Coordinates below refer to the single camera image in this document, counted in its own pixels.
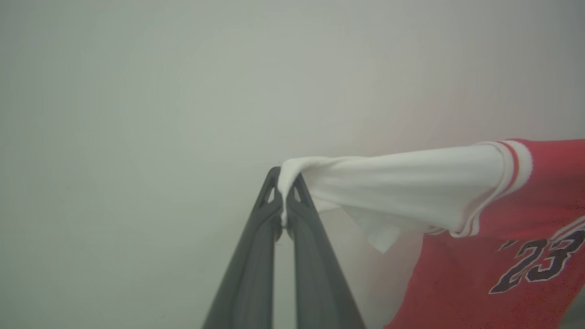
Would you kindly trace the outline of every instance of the red fabric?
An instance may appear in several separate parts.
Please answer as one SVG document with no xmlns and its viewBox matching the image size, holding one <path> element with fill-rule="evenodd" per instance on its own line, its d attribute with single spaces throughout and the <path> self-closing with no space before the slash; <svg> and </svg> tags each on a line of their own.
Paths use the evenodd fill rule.
<svg viewBox="0 0 585 329">
<path fill-rule="evenodd" d="M 482 211 L 476 236 L 425 236 L 386 329 L 559 326 L 585 283 L 585 140 L 517 142 L 528 181 Z"/>
</svg>

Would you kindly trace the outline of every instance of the jersey number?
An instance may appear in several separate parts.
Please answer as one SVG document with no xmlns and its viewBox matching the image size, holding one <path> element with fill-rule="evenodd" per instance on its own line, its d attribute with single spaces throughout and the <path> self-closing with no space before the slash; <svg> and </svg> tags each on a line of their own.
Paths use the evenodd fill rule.
<svg viewBox="0 0 585 329">
<path fill-rule="evenodd" d="M 573 232 L 553 243 L 547 250 L 549 255 L 536 266 L 532 265 L 541 257 L 549 241 L 542 239 L 525 243 L 515 257 L 522 257 L 522 259 L 502 275 L 498 284 L 490 290 L 490 294 L 503 293 L 512 289 L 520 284 L 523 277 L 526 277 L 528 282 L 547 281 L 556 277 L 565 268 L 565 263 L 571 254 L 579 250 L 584 241 L 585 230 Z M 512 244 L 513 242 L 508 241 L 500 250 Z"/>
</svg>

